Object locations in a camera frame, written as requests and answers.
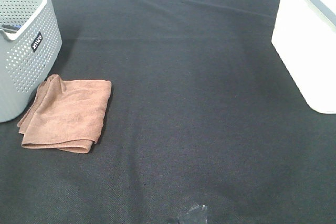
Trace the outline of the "white storage box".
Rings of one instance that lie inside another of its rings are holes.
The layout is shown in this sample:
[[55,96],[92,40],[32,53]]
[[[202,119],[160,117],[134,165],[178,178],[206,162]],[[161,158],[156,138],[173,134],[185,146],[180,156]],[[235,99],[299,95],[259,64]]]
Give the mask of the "white storage box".
[[335,0],[280,0],[271,42],[309,107],[335,113]]

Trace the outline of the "black table cloth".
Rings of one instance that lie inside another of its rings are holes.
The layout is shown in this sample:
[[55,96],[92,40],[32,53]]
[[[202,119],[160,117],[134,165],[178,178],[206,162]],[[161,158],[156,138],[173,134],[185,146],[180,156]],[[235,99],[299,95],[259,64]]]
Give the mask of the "black table cloth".
[[52,0],[65,80],[113,84],[88,154],[1,124],[1,223],[335,223],[335,116],[271,44],[279,0]]

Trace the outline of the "brown towel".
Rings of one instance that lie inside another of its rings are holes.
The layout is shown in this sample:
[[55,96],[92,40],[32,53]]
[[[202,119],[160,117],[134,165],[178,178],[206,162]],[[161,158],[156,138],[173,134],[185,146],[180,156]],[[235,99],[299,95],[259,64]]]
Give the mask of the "brown towel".
[[111,91],[108,80],[66,81],[51,75],[17,124],[21,146],[89,153],[101,135]]

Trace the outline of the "dark item inside basket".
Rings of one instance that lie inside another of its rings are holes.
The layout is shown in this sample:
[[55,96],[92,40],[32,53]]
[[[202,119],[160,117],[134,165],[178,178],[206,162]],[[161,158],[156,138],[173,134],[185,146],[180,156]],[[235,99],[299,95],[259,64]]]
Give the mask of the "dark item inside basket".
[[6,33],[15,34],[19,31],[20,26],[12,26],[12,25],[2,24],[1,29]]

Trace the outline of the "grey perforated plastic basket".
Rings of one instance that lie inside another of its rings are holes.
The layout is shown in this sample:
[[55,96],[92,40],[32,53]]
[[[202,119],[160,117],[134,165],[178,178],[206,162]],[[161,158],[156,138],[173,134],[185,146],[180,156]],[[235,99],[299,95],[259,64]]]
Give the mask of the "grey perforated plastic basket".
[[1,0],[1,122],[19,116],[60,52],[62,39],[52,0]]

